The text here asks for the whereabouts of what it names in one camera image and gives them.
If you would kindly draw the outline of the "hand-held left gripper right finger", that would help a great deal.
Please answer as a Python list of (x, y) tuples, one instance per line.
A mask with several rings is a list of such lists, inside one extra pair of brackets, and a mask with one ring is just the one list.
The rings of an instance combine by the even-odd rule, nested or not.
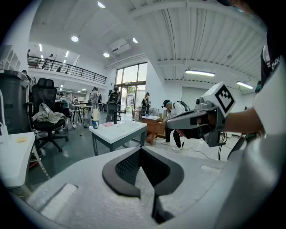
[(214, 224), (223, 206), (217, 182), (225, 162), (140, 149), (140, 166), (153, 189), (151, 213), (141, 220), (160, 224)]

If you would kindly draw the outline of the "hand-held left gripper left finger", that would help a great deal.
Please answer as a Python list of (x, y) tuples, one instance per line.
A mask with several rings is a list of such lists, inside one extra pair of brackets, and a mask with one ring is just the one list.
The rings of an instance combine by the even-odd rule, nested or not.
[(69, 229), (151, 229), (156, 222), (139, 198), (112, 191), (102, 177), (104, 165), (129, 152), (121, 149), (89, 157), (39, 186), (27, 204)]

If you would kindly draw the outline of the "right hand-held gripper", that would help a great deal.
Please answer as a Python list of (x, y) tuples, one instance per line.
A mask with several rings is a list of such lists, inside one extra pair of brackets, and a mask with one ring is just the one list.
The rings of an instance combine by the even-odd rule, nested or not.
[(193, 110), (170, 118), (166, 125), (182, 130), (188, 139), (194, 138), (197, 132), (209, 147), (221, 146), (220, 134), (235, 103), (227, 86), (220, 82), (195, 100)]

